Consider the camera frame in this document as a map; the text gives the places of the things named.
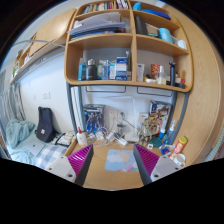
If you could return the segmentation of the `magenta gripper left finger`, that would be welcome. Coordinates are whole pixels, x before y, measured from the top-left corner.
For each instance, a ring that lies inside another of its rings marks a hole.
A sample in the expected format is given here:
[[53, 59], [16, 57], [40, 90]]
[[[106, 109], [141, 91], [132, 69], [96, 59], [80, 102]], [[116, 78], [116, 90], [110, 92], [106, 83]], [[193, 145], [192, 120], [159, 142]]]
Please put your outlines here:
[[68, 157], [60, 156], [48, 165], [45, 170], [82, 186], [85, 182], [93, 154], [93, 145], [88, 145]]

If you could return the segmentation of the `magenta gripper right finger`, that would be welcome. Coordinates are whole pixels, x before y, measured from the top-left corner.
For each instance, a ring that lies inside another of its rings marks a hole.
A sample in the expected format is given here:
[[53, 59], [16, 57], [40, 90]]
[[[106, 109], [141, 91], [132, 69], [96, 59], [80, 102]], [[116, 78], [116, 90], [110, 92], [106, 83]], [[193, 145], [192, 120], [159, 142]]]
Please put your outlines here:
[[158, 156], [140, 145], [134, 145], [133, 154], [144, 185], [181, 170], [168, 156]]

